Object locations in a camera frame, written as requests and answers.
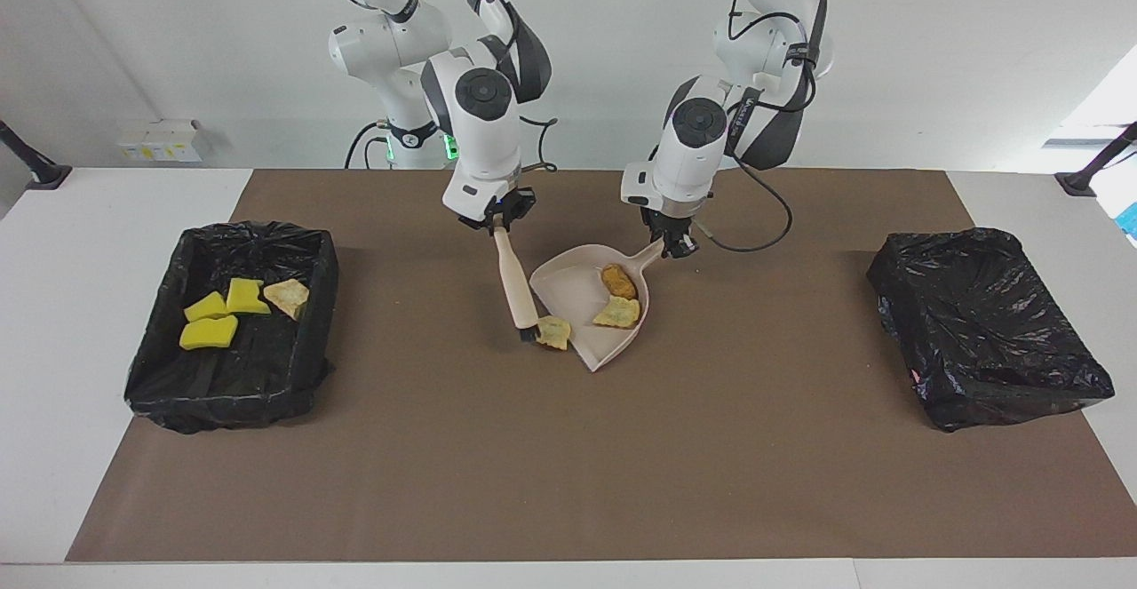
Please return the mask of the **brown oval bread loaf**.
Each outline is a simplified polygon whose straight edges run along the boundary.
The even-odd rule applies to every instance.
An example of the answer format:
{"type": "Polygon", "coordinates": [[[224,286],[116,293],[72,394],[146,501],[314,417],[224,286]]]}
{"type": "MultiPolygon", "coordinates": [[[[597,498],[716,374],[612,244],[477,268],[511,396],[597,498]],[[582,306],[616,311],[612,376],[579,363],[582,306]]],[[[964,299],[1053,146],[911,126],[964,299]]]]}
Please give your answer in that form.
{"type": "Polygon", "coordinates": [[[625,300],[638,300],[639,293],[634,280],[619,264],[608,264],[600,271],[601,285],[609,294],[625,300]]]}

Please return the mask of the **beige hand brush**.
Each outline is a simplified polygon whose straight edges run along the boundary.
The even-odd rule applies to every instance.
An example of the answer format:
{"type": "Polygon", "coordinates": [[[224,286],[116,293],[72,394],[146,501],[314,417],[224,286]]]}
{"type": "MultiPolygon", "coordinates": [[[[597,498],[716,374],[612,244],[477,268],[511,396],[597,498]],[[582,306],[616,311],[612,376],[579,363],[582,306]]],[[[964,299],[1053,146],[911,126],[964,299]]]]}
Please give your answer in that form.
{"type": "Polygon", "coordinates": [[[528,274],[514,252],[508,230],[495,225],[492,237],[497,248],[499,276],[514,326],[522,342],[536,343],[539,338],[539,316],[529,289],[528,274]]]}

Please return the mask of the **pale bread piece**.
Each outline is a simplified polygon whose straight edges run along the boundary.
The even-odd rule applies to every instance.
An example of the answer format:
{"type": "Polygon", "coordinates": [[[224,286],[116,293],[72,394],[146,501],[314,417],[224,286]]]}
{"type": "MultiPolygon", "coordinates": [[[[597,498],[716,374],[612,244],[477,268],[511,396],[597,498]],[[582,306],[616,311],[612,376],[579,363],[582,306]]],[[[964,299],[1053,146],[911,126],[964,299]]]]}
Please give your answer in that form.
{"type": "Polygon", "coordinates": [[[605,329],[634,329],[641,318],[641,304],[637,298],[609,294],[608,304],[594,315],[592,323],[605,329]]]}

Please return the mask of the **beige plastic dustpan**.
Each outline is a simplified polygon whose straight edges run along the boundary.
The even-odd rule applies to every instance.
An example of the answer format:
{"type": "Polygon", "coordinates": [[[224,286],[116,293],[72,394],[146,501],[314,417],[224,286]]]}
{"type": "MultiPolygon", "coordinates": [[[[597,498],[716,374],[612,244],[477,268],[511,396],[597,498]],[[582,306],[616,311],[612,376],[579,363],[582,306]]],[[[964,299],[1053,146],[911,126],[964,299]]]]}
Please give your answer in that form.
{"type": "Polygon", "coordinates": [[[592,373],[617,358],[639,333],[650,302],[644,274],[662,257],[663,249],[662,238],[632,256],[612,246],[576,246],[545,262],[529,277],[529,285],[543,302],[545,310],[568,322],[571,345],[592,373]],[[601,269],[613,264],[626,272],[638,294],[639,318],[629,329],[594,323],[594,317],[609,302],[609,290],[601,284],[601,269]]]}

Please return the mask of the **orange striped bread piece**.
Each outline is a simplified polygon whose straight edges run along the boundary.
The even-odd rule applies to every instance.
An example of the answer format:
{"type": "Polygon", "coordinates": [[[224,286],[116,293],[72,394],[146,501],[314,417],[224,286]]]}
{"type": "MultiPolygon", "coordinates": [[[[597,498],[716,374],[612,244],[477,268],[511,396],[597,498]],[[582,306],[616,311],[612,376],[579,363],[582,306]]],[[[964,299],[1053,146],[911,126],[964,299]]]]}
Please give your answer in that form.
{"type": "Polygon", "coordinates": [[[300,280],[292,277],[264,287],[262,294],[266,301],[276,306],[276,309],[287,314],[292,321],[299,322],[309,300],[310,290],[300,280]]]}

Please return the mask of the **green and yellow sponge piece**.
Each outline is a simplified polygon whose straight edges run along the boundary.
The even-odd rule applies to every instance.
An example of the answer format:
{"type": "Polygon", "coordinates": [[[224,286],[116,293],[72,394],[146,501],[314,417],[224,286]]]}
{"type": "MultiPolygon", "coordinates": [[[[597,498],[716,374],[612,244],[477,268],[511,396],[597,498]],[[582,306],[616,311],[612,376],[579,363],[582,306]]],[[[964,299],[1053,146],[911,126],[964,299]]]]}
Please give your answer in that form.
{"type": "Polygon", "coordinates": [[[231,316],[239,314],[255,314],[256,316],[267,316],[271,314],[268,302],[262,300],[262,280],[250,277],[231,277],[225,298],[225,306],[231,316]]]}

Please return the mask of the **black bag lined bin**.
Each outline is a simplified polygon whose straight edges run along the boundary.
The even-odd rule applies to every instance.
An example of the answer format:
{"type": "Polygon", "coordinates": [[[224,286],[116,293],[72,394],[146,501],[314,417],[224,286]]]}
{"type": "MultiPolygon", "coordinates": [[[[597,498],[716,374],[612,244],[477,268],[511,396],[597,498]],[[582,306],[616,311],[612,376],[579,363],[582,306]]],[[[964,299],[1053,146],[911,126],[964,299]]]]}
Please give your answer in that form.
{"type": "Polygon", "coordinates": [[[1114,395],[1005,230],[893,233],[866,277],[918,403],[941,432],[1018,426],[1114,395]]]}
{"type": "Polygon", "coordinates": [[[329,364],[337,310],[337,244],[292,222],[219,222],[179,237],[127,370],[124,401],[139,418],[179,433],[264,428],[312,410],[329,364]],[[186,307],[232,280],[308,289],[299,314],[239,314],[225,347],[181,346],[186,307]]]}

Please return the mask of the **brown table mat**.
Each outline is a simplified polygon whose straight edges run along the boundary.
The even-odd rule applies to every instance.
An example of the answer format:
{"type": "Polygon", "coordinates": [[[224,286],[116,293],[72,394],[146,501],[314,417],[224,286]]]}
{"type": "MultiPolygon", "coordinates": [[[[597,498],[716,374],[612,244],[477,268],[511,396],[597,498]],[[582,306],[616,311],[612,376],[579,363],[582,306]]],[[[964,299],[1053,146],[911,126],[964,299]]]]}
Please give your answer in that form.
{"type": "Polygon", "coordinates": [[[590,373],[520,342],[491,241],[429,171],[256,171],[235,219],[326,229],[333,365],[291,423],[133,418],[70,561],[1137,556],[1087,418],[941,433],[866,280],[971,219],[929,171],[775,171],[791,237],[657,262],[590,373]]]}

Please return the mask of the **white wall outlet box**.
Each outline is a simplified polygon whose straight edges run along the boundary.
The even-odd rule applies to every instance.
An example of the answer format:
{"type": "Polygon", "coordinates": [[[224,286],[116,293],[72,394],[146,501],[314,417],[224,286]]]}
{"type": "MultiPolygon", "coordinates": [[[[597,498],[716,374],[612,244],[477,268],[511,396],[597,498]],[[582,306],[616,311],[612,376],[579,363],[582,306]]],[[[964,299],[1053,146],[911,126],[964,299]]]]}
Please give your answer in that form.
{"type": "Polygon", "coordinates": [[[199,121],[127,121],[116,148],[131,163],[204,163],[211,144],[199,121]]]}

